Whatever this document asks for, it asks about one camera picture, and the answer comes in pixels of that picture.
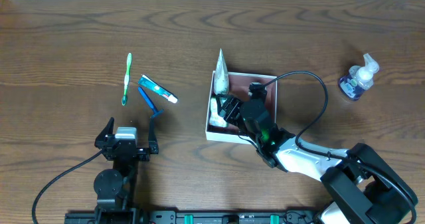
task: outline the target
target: blue liquid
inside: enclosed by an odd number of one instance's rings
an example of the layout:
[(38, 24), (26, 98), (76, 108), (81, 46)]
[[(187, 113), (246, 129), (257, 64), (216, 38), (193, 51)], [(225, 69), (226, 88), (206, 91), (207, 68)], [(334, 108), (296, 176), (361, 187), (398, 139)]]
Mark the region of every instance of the blue liquid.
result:
[(343, 76), (338, 80), (338, 87), (343, 94), (352, 101), (358, 101), (360, 96), (366, 91), (361, 88), (351, 74)]

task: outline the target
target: open box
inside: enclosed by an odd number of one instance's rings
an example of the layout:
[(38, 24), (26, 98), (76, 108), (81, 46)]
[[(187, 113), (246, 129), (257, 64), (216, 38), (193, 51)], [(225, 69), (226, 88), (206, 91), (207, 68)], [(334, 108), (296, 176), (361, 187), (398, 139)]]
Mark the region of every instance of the open box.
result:
[[(238, 137), (238, 128), (229, 124), (227, 127), (217, 127), (209, 124), (211, 110), (210, 110), (210, 99), (214, 94), (213, 85), (214, 85), (214, 75), (215, 71), (212, 72), (210, 95), (208, 99), (208, 110), (207, 110), (207, 123), (205, 125), (205, 134), (207, 140), (220, 141), (220, 142), (232, 142), (238, 144), (250, 144), (246, 140), (243, 140)], [(244, 74), (239, 72), (229, 72), (228, 79), (230, 84), (229, 94), (234, 95), (235, 97), (241, 99), (242, 101), (248, 101), (248, 88), (252, 82), (259, 82), (265, 84), (276, 78), (276, 76), (268, 76), (261, 74)], [(267, 97), (266, 102), (264, 103), (266, 109), (269, 111), (272, 120), (276, 122), (276, 109), (278, 106), (278, 86), (277, 82), (273, 82), (267, 86)], [(241, 136), (242, 138), (250, 140), (247, 136)]]

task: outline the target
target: wood grain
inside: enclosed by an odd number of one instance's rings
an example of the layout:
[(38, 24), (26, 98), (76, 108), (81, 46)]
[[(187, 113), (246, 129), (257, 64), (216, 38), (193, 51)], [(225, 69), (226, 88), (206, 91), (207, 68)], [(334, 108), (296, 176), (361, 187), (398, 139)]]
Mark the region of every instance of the wood grain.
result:
[[(229, 71), (279, 75), (310, 70), (329, 106), (304, 136), (334, 148), (372, 146), (416, 192), (425, 223), (425, 0), (8, 0), (0, 10), (0, 223), (30, 223), (39, 190), (96, 152), (109, 117), (146, 143), (149, 108), (137, 93), (148, 74), (179, 97), (157, 121), (160, 154), (140, 166), (146, 209), (321, 209), (323, 186), (267, 168), (250, 146), (205, 140), (211, 72), (222, 48)], [(362, 54), (381, 70), (356, 103), (337, 79)], [(128, 53), (127, 106), (121, 105)], [(279, 83), (278, 125), (298, 132), (320, 110), (320, 85)], [(37, 207), (40, 223), (63, 223), (96, 204), (104, 158), (55, 183)]]

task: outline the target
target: toothpaste cap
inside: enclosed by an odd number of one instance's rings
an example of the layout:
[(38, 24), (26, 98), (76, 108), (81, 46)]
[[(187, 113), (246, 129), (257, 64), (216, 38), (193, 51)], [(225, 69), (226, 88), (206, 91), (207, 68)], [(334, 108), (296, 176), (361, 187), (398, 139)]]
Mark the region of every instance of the toothpaste cap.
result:
[(178, 99), (174, 95), (170, 95), (168, 97), (168, 101), (172, 102), (173, 104), (177, 103)]

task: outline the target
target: toothbrush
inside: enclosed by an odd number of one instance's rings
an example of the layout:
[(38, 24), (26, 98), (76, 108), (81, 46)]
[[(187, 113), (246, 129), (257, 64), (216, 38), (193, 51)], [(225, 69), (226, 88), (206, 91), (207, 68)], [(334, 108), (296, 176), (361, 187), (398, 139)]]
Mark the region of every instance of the toothbrush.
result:
[(130, 81), (130, 66), (131, 66), (131, 53), (128, 53), (127, 56), (127, 72), (124, 76), (124, 95), (122, 96), (122, 106), (125, 106), (127, 104), (127, 88), (128, 88), (128, 82)]

